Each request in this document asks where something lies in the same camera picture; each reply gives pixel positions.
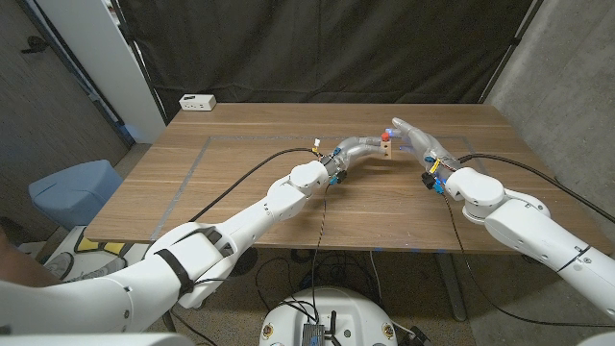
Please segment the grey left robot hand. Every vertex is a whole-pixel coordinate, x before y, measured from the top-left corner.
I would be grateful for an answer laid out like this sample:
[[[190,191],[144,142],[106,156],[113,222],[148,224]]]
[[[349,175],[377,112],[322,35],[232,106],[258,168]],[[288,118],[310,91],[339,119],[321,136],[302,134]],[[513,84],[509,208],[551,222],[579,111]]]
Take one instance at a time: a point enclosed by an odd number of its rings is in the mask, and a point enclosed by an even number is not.
[[[360,157],[379,154],[386,150],[381,147],[378,136],[352,136],[342,140],[332,153],[321,160],[330,178],[341,171],[346,171]]]

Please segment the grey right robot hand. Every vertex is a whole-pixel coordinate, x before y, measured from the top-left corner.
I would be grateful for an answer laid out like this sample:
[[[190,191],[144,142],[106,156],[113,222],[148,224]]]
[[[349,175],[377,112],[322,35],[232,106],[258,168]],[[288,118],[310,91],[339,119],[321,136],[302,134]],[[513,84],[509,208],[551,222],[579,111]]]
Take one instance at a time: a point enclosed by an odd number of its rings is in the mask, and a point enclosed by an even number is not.
[[[392,136],[403,144],[400,150],[410,153],[426,172],[447,180],[462,164],[432,135],[410,125],[403,119],[392,119]]]

